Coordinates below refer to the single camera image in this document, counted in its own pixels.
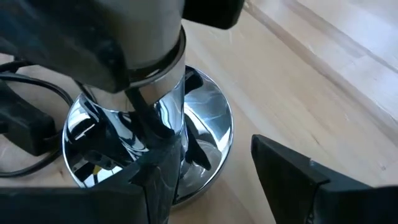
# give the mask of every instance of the power cord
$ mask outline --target power cord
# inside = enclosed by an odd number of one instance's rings
[[[73,104],[72,98],[65,90],[61,89],[59,86],[54,85],[49,82],[46,82],[46,81],[43,81],[43,80],[31,78],[31,77],[28,77],[25,75],[11,73],[11,72],[17,72],[19,68],[29,66],[29,65],[33,65],[33,64],[31,64],[30,62],[25,61],[25,60],[16,60],[13,62],[9,62],[9,63],[0,65],[0,80],[27,83],[27,84],[37,85],[37,86],[47,88],[47,89],[53,91],[54,93],[56,93],[58,96],[61,96],[61,98],[68,104],[69,107],[72,106],[72,104]],[[2,131],[7,129],[7,127],[4,123],[0,123],[0,127],[2,127],[1,128]],[[59,142],[61,140],[61,138],[62,138],[62,131],[59,131],[56,135],[54,135],[48,139],[44,139],[44,140],[49,140],[49,141],[54,140],[54,141]],[[61,150],[58,148],[58,149],[50,152],[50,154],[48,156],[46,156],[44,159],[42,159],[41,161],[39,161],[29,167],[26,167],[26,168],[23,168],[23,169],[17,170],[17,171],[12,171],[12,172],[0,172],[0,178],[15,178],[15,177],[23,177],[23,176],[33,174],[34,172],[37,172],[38,170],[43,169],[44,167],[46,167],[47,165],[49,165],[50,163],[55,161],[58,157],[61,156],[61,154],[62,154]]]
[[[94,103],[97,103],[97,99],[95,98],[93,92],[90,89],[87,89],[83,84],[75,80],[76,85],[79,87],[80,91],[86,95],[86,97]]]

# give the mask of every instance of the wood grain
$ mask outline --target wood grain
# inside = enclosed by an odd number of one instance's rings
[[[171,223],[275,223],[252,163],[252,134],[369,185],[398,184],[394,5],[388,0],[249,0],[231,30],[184,21],[187,63],[219,84],[236,129],[221,177],[204,196],[173,211]],[[63,75],[40,67],[22,72],[78,94]],[[55,95],[12,87],[62,125],[67,109]],[[2,170],[34,160],[0,139]],[[0,185],[74,183],[60,159],[30,177],[0,179]]]

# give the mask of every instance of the wooden table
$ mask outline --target wooden table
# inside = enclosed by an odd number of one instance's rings
[[[221,177],[173,211],[171,223],[275,223],[251,159],[252,134],[369,185],[398,184],[397,9],[388,0],[250,0],[231,30],[184,21],[187,63],[219,84],[236,130]],[[63,75],[40,67],[22,73],[79,94]],[[12,87],[62,127],[67,107],[57,96]],[[1,170],[38,159],[0,137]],[[0,179],[0,186],[75,184],[59,159],[32,176]]]

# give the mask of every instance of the black plastic part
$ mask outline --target black plastic part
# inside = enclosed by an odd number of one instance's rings
[[[186,0],[183,18],[200,24],[229,29],[238,22],[244,0]]]
[[[276,222],[305,223],[327,177],[312,170],[309,158],[264,136],[252,137],[251,153]]]
[[[277,224],[398,223],[398,187],[370,186],[255,135],[252,157]]]
[[[140,186],[126,189],[0,189],[0,223],[148,224]]]
[[[141,169],[131,182],[145,189],[150,223],[168,223],[180,178],[181,148],[181,140],[176,139],[137,160]]]
[[[0,134],[4,134],[8,132],[8,124],[0,121]]]
[[[0,121],[7,124],[5,137],[34,156],[52,150],[44,140],[57,133],[51,116],[26,102],[1,80],[0,96]]]
[[[0,1],[0,52],[109,92],[129,77],[123,52],[92,1]]]

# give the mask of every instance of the round chrome base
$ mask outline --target round chrome base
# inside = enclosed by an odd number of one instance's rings
[[[203,85],[185,95],[185,123],[207,155],[211,169],[206,170],[194,162],[182,161],[174,207],[199,196],[209,188],[220,174],[233,140],[233,119],[226,98],[213,80],[198,70],[195,72],[200,74]],[[75,157],[69,156],[70,144],[65,131],[67,127],[76,126],[76,123],[83,121],[79,121],[77,117],[88,116],[89,111],[81,104],[85,100],[85,96],[80,95],[70,110],[63,134],[63,154],[66,165],[77,184],[80,187],[92,187],[95,185],[95,181],[89,180],[89,178],[82,181],[75,175],[76,169],[84,165],[82,164],[84,160],[77,162]],[[112,170],[97,170],[97,172],[100,179],[106,179],[107,176],[120,170],[119,167],[115,167]]]

